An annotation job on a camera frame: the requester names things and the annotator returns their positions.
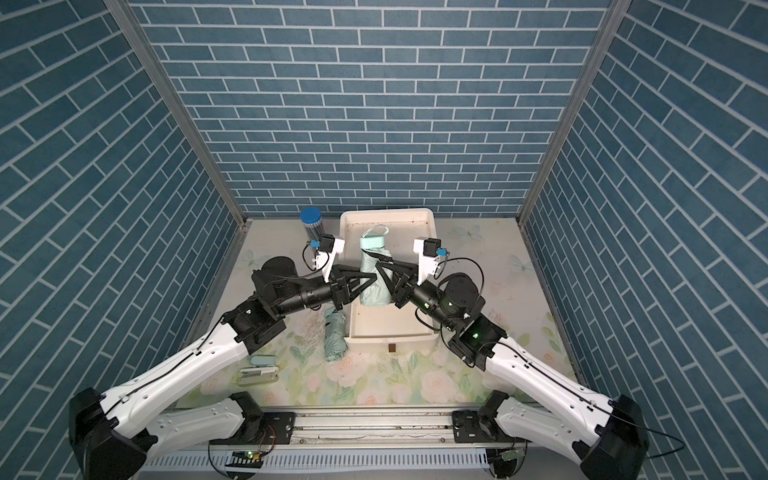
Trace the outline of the white plastic drawer cabinet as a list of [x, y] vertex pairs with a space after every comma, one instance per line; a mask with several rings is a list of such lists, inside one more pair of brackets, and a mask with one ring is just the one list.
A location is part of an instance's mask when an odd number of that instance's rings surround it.
[[427, 208], [347, 211], [340, 217], [339, 236], [345, 240], [341, 260], [358, 265], [361, 259], [360, 238], [370, 228], [371, 235], [385, 232], [384, 248], [398, 261], [417, 262], [413, 251], [416, 238], [436, 238], [434, 214]]

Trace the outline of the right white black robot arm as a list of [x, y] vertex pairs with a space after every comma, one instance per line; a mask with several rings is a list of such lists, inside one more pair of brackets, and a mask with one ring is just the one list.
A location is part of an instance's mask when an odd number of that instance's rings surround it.
[[525, 439], [576, 463], [589, 479], [635, 479], [649, 449], [640, 406], [620, 395], [609, 398], [537, 359], [482, 312], [480, 288], [464, 273], [429, 280], [442, 263], [417, 264], [376, 254], [376, 268], [397, 307], [407, 303], [452, 332], [448, 349], [534, 401], [493, 392], [480, 408], [479, 423], [490, 437]]

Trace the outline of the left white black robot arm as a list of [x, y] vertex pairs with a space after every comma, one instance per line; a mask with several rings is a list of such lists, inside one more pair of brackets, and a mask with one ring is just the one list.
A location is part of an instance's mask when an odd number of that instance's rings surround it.
[[146, 462], [186, 447], [267, 437], [264, 412], [247, 392], [212, 406], [168, 407], [220, 370], [256, 353], [286, 328], [288, 315], [331, 303], [342, 309], [376, 282], [374, 273], [334, 265], [302, 277], [279, 256], [252, 274], [254, 292], [211, 330], [150, 370], [105, 392], [86, 388], [69, 403], [69, 442], [86, 479], [129, 479]]

